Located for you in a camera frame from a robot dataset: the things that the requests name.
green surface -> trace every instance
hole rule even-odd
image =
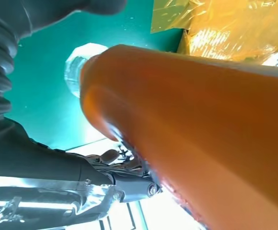
[[[21,123],[30,137],[51,148],[70,149],[101,139],[80,110],[64,80],[65,61],[78,46],[126,44],[175,52],[181,30],[150,34],[153,0],[128,0],[115,16],[76,13],[20,42],[7,117]]]

metal bolt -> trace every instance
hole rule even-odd
[[[91,180],[85,179],[84,180],[85,185],[90,185],[91,183]]]
[[[156,183],[152,183],[147,189],[147,195],[149,197],[153,196],[157,193],[157,185]]]

yellow plastic wrap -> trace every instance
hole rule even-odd
[[[152,32],[171,28],[188,30],[181,53],[262,62],[278,51],[278,0],[155,0]]]

transparent cap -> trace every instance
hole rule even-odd
[[[80,95],[80,72],[88,60],[101,54],[108,49],[106,46],[88,43],[75,48],[66,61],[64,80],[68,88],[75,96]]]

orange robotic arm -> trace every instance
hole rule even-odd
[[[87,119],[211,229],[278,229],[278,69],[116,46],[82,73]]]

